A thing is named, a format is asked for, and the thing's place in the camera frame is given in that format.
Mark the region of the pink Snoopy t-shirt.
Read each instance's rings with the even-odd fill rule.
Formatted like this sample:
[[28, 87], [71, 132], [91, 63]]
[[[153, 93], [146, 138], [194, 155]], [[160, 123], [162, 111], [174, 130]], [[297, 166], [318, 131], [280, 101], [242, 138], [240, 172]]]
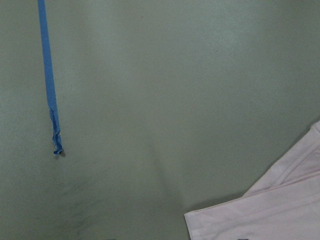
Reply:
[[242, 197], [184, 217], [192, 240], [319, 239], [319, 123]]

